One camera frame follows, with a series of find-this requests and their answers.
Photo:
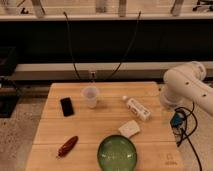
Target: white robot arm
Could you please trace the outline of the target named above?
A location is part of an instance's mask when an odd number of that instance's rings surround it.
[[[176,108],[185,97],[213,116],[213,89],[202,82],[205,77],[204,65],[196,61],[169,69],[164,74],[161,104],[167,108]]]

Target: white paper cup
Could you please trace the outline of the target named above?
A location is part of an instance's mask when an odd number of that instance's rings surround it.
[[[85,87],[82,92],[85,103],[89,108],[95,108],[98,101],[99,90],[95,86]]]

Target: green glass bowl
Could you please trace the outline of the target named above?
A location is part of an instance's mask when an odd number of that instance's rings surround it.
[[[133,171],[137,163],[134,144],[121,135],[105,138],[98,148],[97,157],[103,171]]]

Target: electrical cord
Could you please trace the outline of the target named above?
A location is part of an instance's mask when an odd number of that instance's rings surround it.
[[[135,30],[134,30],[134,33],[133,33],[133,36],[132,36],[132,39],[131,41],[129,42],[129,45],[124,53],[124,56],[123,58],[121,59],[120,63],[118,64],[117,68],[104,80],[109,80],[110,78],[112,78],[116,73],[117,71],[119,70],[119,68],[121,67],[122,63],[124,62],[124,60],[126,59],[127,55],[129,54],[134,42],[135,42],[135,39],[136,39],[136,35],[137,35],[137,32],[138,32],[138,25],[139,25],[139,21],[140,21],[140,17],[141,17],[141,11],[138,13],[138,17],[137,17],[137,22],[136,22],[136,26],[135,26]]]
[[[69,53],[70,53],[70,56],[72,58],[72,63],[73,63],[73,67],[75,69],[75,73],[78,77],[79,80],[82,80],[81,77],[80,77],[80,74],[77,70],[77,67],[76,67],[76,64],[75,64],[75,59],[73,57],[73,50],[72,50],[72,41],[71,41],[71,31],[70,31],[70,24],[69,24],[69,18],[67,16],[67,13],[64,11],[63,14],[65,15],[66,17],[66,21],[67,21],[67,39],[68,39],[68,45],[69,45]]]
[[[181,128],[181,132],[182,132],[183,135],[185,135],[187,141],[189,142],[189,144],[190,144],[190,146],[191,146],[191,148],[192,148],[192,150],[193,150],[193,152],[196,156],[196,159],[197,159],[197,162],[198,162],[198,165],[199,165],[199,170],[202,171],[203,169],[202,169],[202,164],[200,162],[200,158],[199,158],[199,156],[198,156],[198,154],[197,154],[197,152],[196,152],[196,150],[195,150],[195,148],[194,148],[194,146],[193,146],[193,144],[192,144],[192,142],[189,138],[189,135],[186,134],[186,132],[184,131],[183,128]]]
[[[21,2],[18,3],[17,7],[20,7],[23,3],[25,3],[26,0],[22,0]]]
[[[180,145],[182,144],[182,142],[184,140],[187,140],[196,156],[196,159],[197,159],[197,162],[198,162],[198,165],[199,165],[199,170],[202,171],[202,165],[201,165],[201,162],[200,162],[200,159],[199,159],[199,156],[190,140],[190,136],[196,131],[197,127],[198,127],[198,121],[197,121],[197,118],[194,114],[194,109],[195,109],[195,104],[194,102],[192,103],[192,109],[188,109],[186,107],[179,107],[179,108],[176,108],[175,109],[175,112],[176,114],[178,114],[180,116],[180,118],[182,119],[182,124],[179,125],[179,126],[176,126],[176,127],[173,127],[173,133],[175,136],[179,137],[180,140],[177,141],[177,146],[180,147]],[[190,133],[187,133],[187,128],[188,128],[188,121],[187,119],[192,116],[193,119],[194,119],[194,122],[195,122],[195,126],[194,128],[192,129],[192,131]]]
[[[195,122],[195,126],[194,128],[192,129],[192,131],[190,133],[188,133],[188,136],[191,136],[197,129],[198,127],[198,121],[197,121],[197,118],[194,114],[194,109],[195,109],[195,104],[194,102],[192,103],[192,109],[188,109],[186,107],[179,107],[179,108],[176,108],[175,109],[175,112],[178,113],[179,115],[182,115],[182,120],[183,120],[183,123],[184,123],[184,131],[187,132],[187,128],[188,128],[188,117],[189,116],[192,116],[193,119],[194,119],[194,122]],[[181,145],[181,143],[186,139],[186,137],[182,137],[178,142],[177,142],[177,146],[179,147]]]

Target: phone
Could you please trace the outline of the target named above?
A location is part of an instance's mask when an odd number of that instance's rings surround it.
[[[61,102],[62,111],[65,117],[74,114],[72,101],[69,97],[61,99],[60,102]]]

